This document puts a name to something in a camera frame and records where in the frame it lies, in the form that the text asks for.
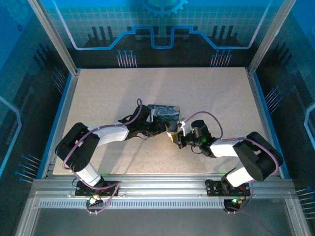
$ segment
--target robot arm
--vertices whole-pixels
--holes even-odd
[[[137,115],[138,111],[139,106],[136,108],[133,115],[119,120],[114,123],[114,125],[126,123],[128,121],[127,118],[132,120]],[[152,137],[166,131],[165,123],[159,121],[153,113],[154,110],[142,105],[139,116],[131,124],[107,127],[93,132],[73,152],[66,163],[67,166],[88,185],[102,187],[103,178],[90,163],[96,147],[113,141],[128,140],[137,136],[138,133]],[[55,149],[56,155],[64,161],[74,145],[94,128],[95,127],[92,126],[87,127],[82,123],[76,123],[57,145]]]
[[[182,123],[182,131],[171,136],[172,141],[179,149],[191,145],[199,147],[201,153],[212,158],[234,156],[240,159],[236,167],[228,172],[221,180],[226,194],[230,190],[253,180],[264,181],[276,169],[276,163],[269,154],[246,140],[221,140],[211,136],[203,120],[194,121],[191,126]],[[276,159],[278,166],[284,160],[257,132],[250,133],[248,140],[254,141],[265,150],[268,150]]]
[[[97,130],[88,135],[74,150],[66,162],[67,166],[88,185],[103,187],[103,178],[90,163],[97,146],[113,141],[128,140],[137,136],[138,133],[151,137],[166,131],[165,122],[153,115],[154,110],[142,105],[141,112],[137,116],[139,109],[140,106],[136,108],[133,115],[119,120],[114,126]],[[133,122],[122,125],[135,117]],[[252,180],[263,181],[276,169],[275,161],[263,150],[248,141],[221,140],[212,137],[203,120],[195,120],[191,124],[181,120],[180,123],[181,131],[170,134],[171,140],[178,145],[179,149],[190,145],[199,147],[201,153],[208,157],[235,156],[240,159],[237,167],[222,178],[221,185],[225,193],[229,193],[230,190]],[[94,129],[94,127],[87,127],[82,123],[75,124],[58,144],[55,153],[64,161],[75,144]],[[283,163],[282,156],[257,132],[250,133],[247,138],[272,153],[279,166]]]

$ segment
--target black bracket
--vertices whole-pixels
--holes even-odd
[[[103,181],[102,182],[102,187],[106,187],[108,185],[111,185],[111,184],[114,184],[114,183],[117,183],[117,182],[118,181]],[[98,194],[99,196],[112,196],[114,191],[115,191],[115,188],[116,188],[116,186],[113,186],[113,187],[107,189],[106,191],[101,192],[101,191],[97,191],[97,190],[91,189],[91,188],[87,187],[84,183],[79,181],[77,183],[77,187],[76,187],[76,190],[75,190],[75,196],[78,196],[78,197],[92,196],[94,194]],[[118,192],[119,192],[119,189],[117,190],[117,192],[115,193],[114,196],[118,196]]]
[[[208,197],[243,197],[250,196],[250,187],[248,183],[244,183],[233,190],[230,190],[228,194],[226,194],[224,188],[222,187],[221,181],[213,181],[208,179],[205,181],[207,196]]]

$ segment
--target table surface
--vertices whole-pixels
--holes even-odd
[[[137,98],[144,105],[180,107],[180,118],[208,111],[221,122],[224,138],[265,133],[244,68],[129,68],[82,69],[64,135],[77,122],[86,126],[112,124],[134,112]],[[220,129],[209,115],[200,114],[212,136]],[[192,174],[226,173],[237,157],[209,158],[189,147],[179,150],[165,134],[148,140],[133,138],[98,147],[91,163],[99,173]],[[70,174],[57,158],[54,174]]]

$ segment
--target purple cable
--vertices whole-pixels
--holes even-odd
[[[97,127],[91,131],[89,131],[88,133],[86,133],[81,139],[79,139],[79,141],[73,146],[73,148],[71,149],[71,151],[68,153],[68,155],[65,157],[64,161],[63,161],[63,168],[65,170],[70,170],[70,168],[66,167],[66,163],[67,161],[69,160],[70,156],[73,154],[73,152],[77,149],[77,147],[80,145],[80,143],[83,142],[83,140],[85,140],[90,134],[92,134],[93,132],[95,131],[98,131],[100,129],[104,129],[104,128],[108,128],[108,127],[120,127],[120,126],[124,126],[124,125],[128,125],[128,124],[131,124],[133,123],[137,118],[138,116],[140,115],[140,112],[142,110],[142,100],[140,98],[137,99],[137,105],[140,106],[139,107],[139,111],[137,113],[137,115],[130,121],[126,122],[126,123],[123,123],[123,124],[108,124],[108,125],[103,125],[103,126],[100,126],[100,127]],[[72,173],[74,174],[74,176],[76,176],[78,179],[81,179],[80,176],[78,174],[76,174],[74,171],[72,171]],[[84,182],[83,180],[81,180],[82,183],[84,183],[87,187],[91,188],[91,189],[95,189],[95,190],[104,190],[104,189],[109,189],[111,187],[114,187],[116,186],[117,184],[119,184],[118,182],[117,183],[114,183],[114,184],[111,184],[111,185],[108,185],[106,187],[103,187],[103,188],[99,188],[99,187],[94,187],[94,186],[91,186],[89,185],[88,183]]]
[[[112,201],[113,197],[115,196],[117,190],[119,189],[119,185],[120,185],[120,184],[118,183],[118,184],[117,184],[117,187],[115,188],[115,190],[114,190],[114,192],[113,192],[113,194],[112,194],[112,196],[107,200],[105,206],[104,206],[101,210],[96,210],[96,211],[93,212],[93,211],[91,211],[91,210],[86,209],[87,212],[90,213],[90,214],[99,214],[99,213],[101,213],[102,211],[104,211],[104,210],[109,206],[110,202]]]
[[[189,117],[188,119],[186,119],[185,122],[188,122],[191,118],[193,118],[195,115],[200,114],[200,113],[208,114],[208,115],[212,116],[213,119],[216,120],[216,122],[218,123],[218,125],[219,125],[219,127],[220,127],[220,130],[221,130],[221,135],[220,135],[220,139],[221,139],[221,138],[223,137],[223,129],[222,129],[222,126],[221,126],[219,120],[218,120],[213,114],[211,114],[210,112],[205,112],[205,111],[196,112],[196,113],[193,114],[191,117]]]
[[[252,144],[254,144],[255,146],[259,147],[261,150],[263,150],[265,153],[267,153],[271,159],[274,161],[275,165],[276,165],[276,168],[275,170],[271,173],[271,175],[274,175],[278,172],[279,170],[279,164],[278,164],[278,161],[277,159],[275,158],[275,156],[268,150],[266,149],[265,147],[263,147],[262,145],[260,145],[259,143],[255,142],[254,140],[251,140],[251,139],[248,139],[248,138],[244,138],[244,137],[239,137],[239,138],[232,138],[232,139],[221,139],[221,141],[223,142],[230,142],[230,141],[236,141],[236,140],[245,140],[245,141],[248,141]]]
[[[251,184],[251,191],[252,191],[252,192],[251,192],[251,196],[250,196],[248,202],[246,203],[246,205],[245,205],[242,209],[240,209],[240,210],[238,210],[238,209],[236,209],[236,208],[234,208],[234,207],[230,207],[230,209],[236,210],[236,211],[235,211],[235,214],[242,212],[242,211],[251,203],[252,197],[253,197],[253,195],[254,195],[254,187],[252,186],[252,182],[250,182],[250,184]]]

